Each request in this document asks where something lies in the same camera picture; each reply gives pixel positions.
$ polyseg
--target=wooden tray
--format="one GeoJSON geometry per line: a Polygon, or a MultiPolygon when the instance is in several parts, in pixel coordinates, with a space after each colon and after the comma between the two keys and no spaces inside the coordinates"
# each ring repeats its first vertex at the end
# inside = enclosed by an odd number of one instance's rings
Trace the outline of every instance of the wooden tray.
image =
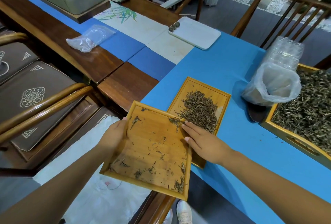
{"type": "MultiPolygon", "coordinates": [[[[318,70],[317,68],[306,66],[303,64],[298,65],[299,69],[304,69],[305,71],[312,72],[318,70]]],[[[276,123],[272,122],[272,116],[277,108],[278,104],[275,104],[271,107],[267,118],[260,123],[262,127],[279,137],[280,139],[286,141],[293,147],[299,149],[301,152],[305,153],[312,159],[321,163],[325,167],[331,170],[331,156],[328,155],[325,151],[317,147],[315,144],[311,143],[309,140],[306,140],[304,137],[295,134],[276,123]]]]}
{"type": "MultiPolygon", "coordinates": [[[[216,135],[218,132],[219,126],[221,125],[227,105],[230,101],[231,94],[225,93],[212,86],[209,86],[200,81],[197,81],[191,77],[187,77],[186,80],[184,81],[182,87],[178,91],[176,97],[173,99],[167,112],[171,113],[173,115],[177,115],[176,112],[180,112],[182,110],[182,107],[185,108],[182,100],[184,100],[186,98],[186,95],[188,92],[193,92],[193,91],[200,91],[205,94],[205,97],[211,96],[213,103],[218,105],[219,109],[217,110],[217,114],[216,114],[218,122],[217,122],[216,129],[214,132],[214,134],[216,135]]],[[[199,155],[197,155],[197,153],[193,150],[192,151],[192,163],[194,165],[196,165],[197,167],[203,169],[205,167],[206,161],[204,159],[202,159],[199,155]]]]}
{"type": "Polygon", "coordinates": [[[43,1],[47,5],[50,5],[54,9],[58,10],[60,13],[63,13],[64,15],[66,15],[67,17],[71,18],[72,20],[76,21],[79,24],[103,12],[104,10],[110,8],[110,2],[108,0],[104,0],[101,3],[93,6],[92,8],[88,9],[87,11],[81,14],[72,14],[47,0],[41,0],[41,1],[43,1]]]}
{"type": "Polygon", "coordinates": [[[184,140],[185,131],[176,132],[169,121],[173,115],[137,101],[127,117],[127,136],[100,173],[186,201],[192,150],[184,140]],[[181,183],[181,177],[184,188],[178,192],[174,185],[176,180],[181,183]]]}

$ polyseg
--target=white shoe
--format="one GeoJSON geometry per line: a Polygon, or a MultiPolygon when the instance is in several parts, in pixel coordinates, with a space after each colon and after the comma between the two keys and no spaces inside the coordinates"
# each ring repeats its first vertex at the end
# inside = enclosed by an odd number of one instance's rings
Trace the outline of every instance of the white shoe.
{"type": "Polygon", "coordinates": [[[170,209],[170,211],[168,212],[166,218],[163,221],[163,224],[171,224],[172,222],[172,209],[170,209]]]}
{"type": "Polygon", "coordinates": [[[180,200],[177,204],[177,218],[179,224],[192,224],[191,207],[186,201],[180,200]]]}

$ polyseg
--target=open plastic bag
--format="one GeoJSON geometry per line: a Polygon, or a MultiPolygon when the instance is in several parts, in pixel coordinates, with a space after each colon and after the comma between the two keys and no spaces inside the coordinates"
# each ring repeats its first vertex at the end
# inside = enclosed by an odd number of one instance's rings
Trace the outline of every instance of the open plastic bag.
{"type": "Polygon", "coordinates": [[[90,52],[94,47],[112,36],[115,32],[102,25],[91,26],[83,35],[76,38],[67,38],[69,46],[81,52],[90,52]]]}
{"type": "Polygon", "coordinates": [[[259,106],[295,99],[301,91],[300,77],[292,70],[274,63],[262,63],[241,96],[259,106]]]}

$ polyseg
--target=shoelace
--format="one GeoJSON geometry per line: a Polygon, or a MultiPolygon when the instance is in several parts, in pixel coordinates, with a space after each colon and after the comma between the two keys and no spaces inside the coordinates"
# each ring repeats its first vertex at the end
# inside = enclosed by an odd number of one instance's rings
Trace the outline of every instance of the shoelace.
{"type": "Polygon", "coordinates": [[[190,215],[186,212],[181,213],[179,224],[192,224],[190,215]]]}

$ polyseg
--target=person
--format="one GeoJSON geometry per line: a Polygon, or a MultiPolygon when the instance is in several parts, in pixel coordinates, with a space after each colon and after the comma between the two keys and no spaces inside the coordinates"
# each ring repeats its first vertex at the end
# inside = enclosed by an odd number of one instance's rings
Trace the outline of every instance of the person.
{"type": "MultiPolygon", "coordinates": [[[[123,139],[125,124],[126,117],[112,124],[94,148],[6,210],[0,216],[0,223],[58,224],[92,174],[114,153],[123,139]]],[[[330,223],[328,202],[248,159],[193,123],[185,122],[182,128],[189,135],[185,140],[199,156],[230,171],[286,224],[330,223]]],[[[179,208],[180,224],[192,224],[188,204],[181,203],[179,208]]]]}

